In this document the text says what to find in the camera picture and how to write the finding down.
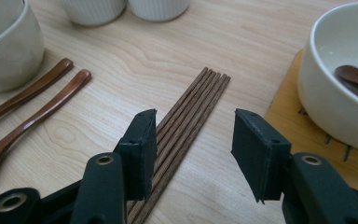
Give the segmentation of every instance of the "wooden chopstick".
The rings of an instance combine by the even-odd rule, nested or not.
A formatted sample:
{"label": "wooden chopstick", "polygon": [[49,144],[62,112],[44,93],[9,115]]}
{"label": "wooden chopstick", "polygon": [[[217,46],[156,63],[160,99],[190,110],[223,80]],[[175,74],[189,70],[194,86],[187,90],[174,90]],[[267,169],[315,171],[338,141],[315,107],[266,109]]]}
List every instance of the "wooden chopstick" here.
{"label": "wooden chopstick", "polygon": [[158,158],[147,203],[129,202],[128,223],[144,223],[230,78],[204,68],[158,126]]}

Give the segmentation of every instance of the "spoon handle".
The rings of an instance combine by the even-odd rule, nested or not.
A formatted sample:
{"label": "spoon handle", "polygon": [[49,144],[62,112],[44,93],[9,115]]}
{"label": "spoon handle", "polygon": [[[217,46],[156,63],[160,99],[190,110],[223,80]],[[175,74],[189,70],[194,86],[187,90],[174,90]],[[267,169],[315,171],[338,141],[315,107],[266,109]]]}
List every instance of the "spoon handle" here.
{"label": "spoon handle", "polygon": [[30,118],[24,121],[19,127],[9,133],[6,137],[0,140],[0,163],[9,150],[10,146],[26,131],[40,124],[50,115],[61,108],[72,96],[74,96],[82,87],[84,87],[91,79],[91,73],[83,69],[76,74],[76,76],[47,104],[45,104],[39,111],[33,114]]}
{"label": "spoon handle", "polygon": [[358,67],[342,65],[336,69],[335,74],[349,82],[358,84]]}
{"label": "spoon handle", "polygon": [[74,63],[69,59],[65,58],[59,61],[57,65],[55,65],[50,71],[48,71],[30,87],[1,104],[0,117],[11,109],[23,105],[36,97],[39,93],[46,90],[52,84],[57,82],[61,77],[67,74],[73,67]]}

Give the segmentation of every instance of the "light wood surface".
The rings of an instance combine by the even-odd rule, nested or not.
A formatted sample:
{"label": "light wood surface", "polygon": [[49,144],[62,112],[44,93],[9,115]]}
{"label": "light wood surface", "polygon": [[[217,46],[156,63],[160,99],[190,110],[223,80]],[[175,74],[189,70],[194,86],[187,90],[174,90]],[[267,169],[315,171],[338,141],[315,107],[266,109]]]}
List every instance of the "light wood surface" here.
{"label": "light wood surface", "polygon": [[[234,111],[265,115],[312,24],[348,2],[191,0],[173,21],[142,21],[127,7],[109,24],[81,27],[69,22],[60,0],[31,0],[46,45],[34,81],[64,57],[75,68],[2,118],[0,139],[82,68],[93,79],[12,147],[0,193],[31,187],[44,197],[77,181],[90,157],[114,149],[135,114],[156,108],[160,122],[207,66],[231,81],[147,222],[284,223],[281,202],[256,203],[230,154]],[[0,104],[19,91],[0,93]]]}

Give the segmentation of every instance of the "screw hole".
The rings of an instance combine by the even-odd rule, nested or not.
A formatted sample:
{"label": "screw hole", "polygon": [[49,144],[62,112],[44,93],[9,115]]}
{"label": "screw hole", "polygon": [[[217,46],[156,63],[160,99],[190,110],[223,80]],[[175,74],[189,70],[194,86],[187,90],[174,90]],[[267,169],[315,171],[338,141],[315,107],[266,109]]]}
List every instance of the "screw hole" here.
{"label": "screw hole", "polygon": [[321,160],[313,156],[303,156],[301,159],[309,165],[322,165]]}
{"label": "screw hole", "polygon": [[101,156],[97,159],[97,164],[99,165],[106,165],[113,161],[112,156]]}
{"label": "screw hole", "polygon": [[24,193],[13,193],[0,201],[0,212],[9,212],[20,207],[27,200]]}

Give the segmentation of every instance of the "wooden coaster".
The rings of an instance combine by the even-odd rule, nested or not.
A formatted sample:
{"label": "wooden coaster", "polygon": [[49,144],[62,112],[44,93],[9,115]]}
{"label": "wooden coaster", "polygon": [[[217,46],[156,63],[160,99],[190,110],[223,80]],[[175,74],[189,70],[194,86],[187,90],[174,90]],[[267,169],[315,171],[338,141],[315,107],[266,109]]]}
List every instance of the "wooden coaster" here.
{"label": "wooden coaster", "polygon": [[309,152],[329,160],[345,181],[358,189],[358,149],[330,137],[302,108],[297,78],[303,50],[299,51],[265,119],[292,143],[292,154]]}

